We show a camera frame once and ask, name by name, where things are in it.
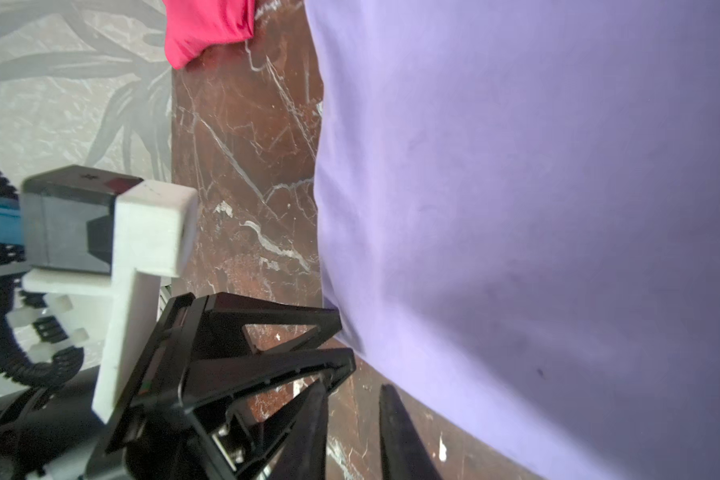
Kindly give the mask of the purple printed t-shirt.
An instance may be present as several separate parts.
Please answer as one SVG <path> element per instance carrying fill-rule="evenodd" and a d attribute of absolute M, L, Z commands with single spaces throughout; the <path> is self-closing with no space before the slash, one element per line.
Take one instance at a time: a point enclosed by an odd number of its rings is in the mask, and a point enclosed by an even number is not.
<path fill-rule="evenodd" d="M 720 479 L 720 1 L 309 1 L 344 339 L 550 479 Z"/>

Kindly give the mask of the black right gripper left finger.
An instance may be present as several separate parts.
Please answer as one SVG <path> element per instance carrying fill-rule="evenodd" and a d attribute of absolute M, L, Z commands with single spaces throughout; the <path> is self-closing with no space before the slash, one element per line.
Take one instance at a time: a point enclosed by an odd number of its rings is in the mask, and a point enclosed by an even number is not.
<path fill-rule="evenodd" d="M 286 428 L 269 479 L 325 478 L 328 397 L 316 380 L 277 412 Z"/>

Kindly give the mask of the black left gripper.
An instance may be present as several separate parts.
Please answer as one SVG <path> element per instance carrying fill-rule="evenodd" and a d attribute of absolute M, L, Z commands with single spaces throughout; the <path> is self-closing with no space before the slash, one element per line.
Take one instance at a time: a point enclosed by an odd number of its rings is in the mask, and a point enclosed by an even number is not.
<path fill-rule="evenodd" d="M 199 327 L 208 354 L 263 355 L 190 364 Z M 297 418 L 317 410 L 307 397 L 327 398 L 354 372 L 351 349 L 316 349 L 341 328 L 336 310 L 231 293 L 172 298 L 84 477 L 214 479 L 213 468 L 265 467 Z M 250 398 L 310 376 L 313 383 L 267 419 L 245 413 Z"/>

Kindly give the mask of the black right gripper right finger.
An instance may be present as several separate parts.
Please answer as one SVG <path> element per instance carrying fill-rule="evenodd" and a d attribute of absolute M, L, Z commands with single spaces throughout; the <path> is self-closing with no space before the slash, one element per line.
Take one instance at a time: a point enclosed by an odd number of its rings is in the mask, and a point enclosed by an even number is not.
<path fill-rule="evenodd" d="M 379 435 L 385 480 L 441 479 L 401 397 L 391 384 L 381 386 Z"/>

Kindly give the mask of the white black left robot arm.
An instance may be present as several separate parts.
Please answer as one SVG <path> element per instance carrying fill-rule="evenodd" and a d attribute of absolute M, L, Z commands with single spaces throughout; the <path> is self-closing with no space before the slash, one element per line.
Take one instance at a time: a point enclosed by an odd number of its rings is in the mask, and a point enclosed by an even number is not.
<path fill-rule="evenodd" d="M 283 447 L 324 475 L 329 396 L 355 370 L 334 310 L 220 293 L 166 305 L 113 413 L 97 369 L 0 398 L 0 479 L 253 479 Z"/>

